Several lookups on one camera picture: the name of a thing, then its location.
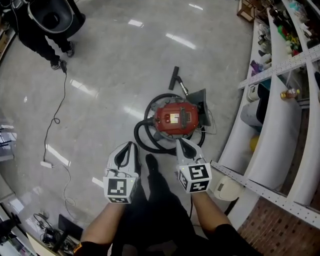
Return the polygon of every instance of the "person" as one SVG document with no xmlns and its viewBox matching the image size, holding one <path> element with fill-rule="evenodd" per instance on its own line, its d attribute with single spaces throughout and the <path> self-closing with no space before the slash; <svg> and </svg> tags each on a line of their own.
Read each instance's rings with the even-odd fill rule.
<svg viewBox="0 0 320 256">
<path fill-rule="evenodd" d="M 52 39 L 70 58 L 75 53 L 75 44 L 68 41 L 61 33 L 49 33 L 41 29 L 28 15 L 28 5 L 23 4 L 19 8 L 13 8 L 11 0 L 0 0 L 0 11 L 3 20 L 18 34 L 18 38 L 26 47 L 38 53 L 41 57 L 50 61 L 51 68 L 57 70 L 65 61 L 56 55 L 55 50 L 48 44 L 46 36 Z"/>
<path fill-rule="evenodd" d="M 187 211 L 174 195 L 152 154 L 145 157 L 149 200 L 141 183 L 131 204 L 108 203 L 83 232 L 75 256 L 260 256 L 231 226 L 206 192 L 192 193 L 200 225 L 208 239 L 197 236 Z"/>
</svg>

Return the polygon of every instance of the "black pants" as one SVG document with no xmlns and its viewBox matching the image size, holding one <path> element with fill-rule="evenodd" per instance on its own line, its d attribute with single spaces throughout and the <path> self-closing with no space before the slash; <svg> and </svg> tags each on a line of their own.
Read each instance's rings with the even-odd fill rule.
<svg viewBox="0 0 320 256">
<path fill-rule="evenodd" d="M 143 250 L 173 240 L 179 247 L 196 235 L 188 213 L 170 191 L 165 178 L 157 171 L 150 171 L 148 181 L 149 200 L 139 181 L 132 203 L 127 205 L 119 223 L 113 255 L 121 255 L 124 244 Z"/>
<path fill-rule="evenodd" d="M 32 28 L 28 28 L 27 30 L 27 35 L 24 35 L 25 33 L 19 31 L 20 41 L 26 47 L 50 61 L 52 65 L 57 65 L 60 57 L 56 55 L 55 50 L 48 44 L 45 36 L 52 39 L 63 53 L 70 50 L 70 42 L 61 34 L 45 33 L 45 31 L 39 28 L 36 24 L 32 24 L 31 26 Z"/>
</svg>

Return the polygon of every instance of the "foot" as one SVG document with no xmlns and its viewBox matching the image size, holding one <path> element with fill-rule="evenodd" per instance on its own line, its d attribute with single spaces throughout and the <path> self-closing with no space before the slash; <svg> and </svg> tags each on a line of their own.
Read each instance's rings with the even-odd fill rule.
<svg viewBox="0 0 320 256">
<path fill-rule="evenodd" d="M 75 43 L 70 41 L 70 50 L 66 51 L 66 55 L 71 58 L 75 54 Z"/>
<path fill-rule="evenodd" d="M 66 62 L 65 60 L 61 60 L 61 59 L 59 59 L 58 63 L 52 63 L 52 62 L 51 62 L 51 68 L 52 68 L 53 70 L 58 70 L 58 69 L 60 69 L 62 65 L 66 66 L 66 65 L 67 65 L 67 62 Z"/>
<path fill-rule="evenodd" d="M 158 161 L 152 154 L 147 154 L 145 156 L 145 161 L 149 169 L 149 174 L 159 172 Z"/>
</svg>

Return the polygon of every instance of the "vacuum wand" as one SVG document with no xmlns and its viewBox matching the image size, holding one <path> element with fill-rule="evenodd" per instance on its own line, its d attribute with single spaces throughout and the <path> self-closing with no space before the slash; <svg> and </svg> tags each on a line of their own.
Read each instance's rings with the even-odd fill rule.
<svg viewBox="0 0 320 256">
<path fill-rule="evenodd" d="M 180 76 L 178 76 L 178 72 L 179 72 L 179 67 L 175 66 L 173 69 L 173 73 L 172 73 L 172 77 L 171 77 L 171 81 L 170 81 L 170 85 L 169 85 L 169 90 L 173 90 L 175 87 L 175 83 L 176 81 L 178 81 L 178 83 L 180 84 L 185 96 L 188 96 L 189 91 L 188 89 L 184 86 L 184 83 L 182 82 L 182 79 Z"/>
</svg>

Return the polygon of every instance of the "forearm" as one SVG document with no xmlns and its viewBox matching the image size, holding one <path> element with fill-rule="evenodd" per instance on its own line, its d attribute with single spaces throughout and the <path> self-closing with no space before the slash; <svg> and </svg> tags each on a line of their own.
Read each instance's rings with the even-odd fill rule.
<svg viewBox="0 0 320 256">
<path fill-rule="evenodd" d="M 109 203 L 83 232 L 81 242 L 111 244 L 125 207 L 125 204 Z"/>
<path fill-rule="evenodd" d="M 230 224 L 228 217 L 212 201 L 207 192 L 192 194 L 192 200 L 202 229 L 206 232 L 215 231 L 222 224 Z"/>
</svg>

